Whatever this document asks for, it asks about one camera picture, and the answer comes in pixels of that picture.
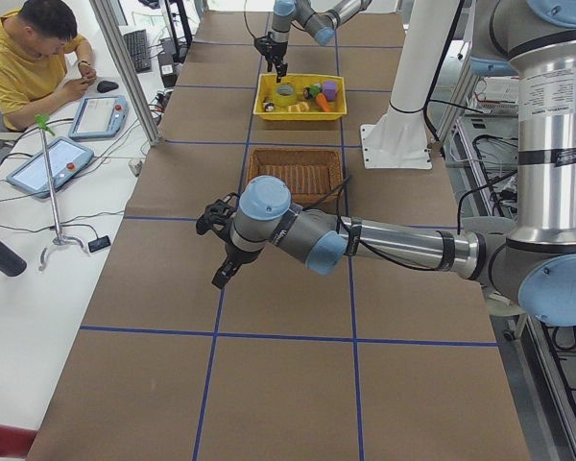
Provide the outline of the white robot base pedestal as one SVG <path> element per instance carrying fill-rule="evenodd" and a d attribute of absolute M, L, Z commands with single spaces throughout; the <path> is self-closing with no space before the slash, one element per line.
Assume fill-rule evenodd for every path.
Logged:
<path fill-rule="evenodd" d="M 444 60 L 460 1 L 419 0 L 413 5 L 388 110 L 373 125 L 361 127 L 367 169 L 430 169 L 424 121 L 430 89 Z"/>

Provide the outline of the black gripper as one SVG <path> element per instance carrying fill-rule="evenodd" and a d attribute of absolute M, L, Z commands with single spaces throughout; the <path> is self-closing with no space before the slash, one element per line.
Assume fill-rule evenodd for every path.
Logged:
<path fill-rule="evenodd" d="M 254 262 L 263 249 L 264 246 L 258 246 L 255 250 L 243 250 L 231 241 L 227 242 L 225 244 L 226 258 L 213 276 L 212 284 L 218 289 L 224 289 L 241 266 Z"/>
<path fill-rule="evenodd" d="M 267 40 L 262 44 L 262 54 L 268 66 L 276 68 L 277 83 L 281 83 L 282 79 L 287 75 L 288 63 L 284 62 L 287 46 L 287 42 L 276 42 L 274 40 Z"/>

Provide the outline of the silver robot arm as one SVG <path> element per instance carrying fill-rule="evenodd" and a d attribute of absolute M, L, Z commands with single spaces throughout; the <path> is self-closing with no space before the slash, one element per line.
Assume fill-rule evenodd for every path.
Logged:
<path fill-rule="evenodd" d="M 442 145 L 470 194 L 488 192 L 489 215 L 416 230 L 299 206 L 282 180 L 258 176 L 198 220 L 198 233 L 225 244 L 213 284 L 224 287 L 273 244 L 321 275 L 344 256 L 453 272 L 481 284 L 495 315 L 576 326 L 576 1 L 477 2 L 469 66 L 518 80 L 517 124 L 500 158 L 483 157 L 484 134 Z"/>
<path fill-rule="evenodd" d="M 272 24 L 269 31 L 253 41 L 255 49 L 265 58 L 267 71 L 276 72 L 276 82 L 287 75 L 287 53 L 290 30 L 297 22 L 321 46 L 335 37 L 335 31 L 355 15 L 365 11 L 371 1 L 340 1 L 325 12 L 316 12 L 310 1 L 277 0 L 273 7 Z"/>

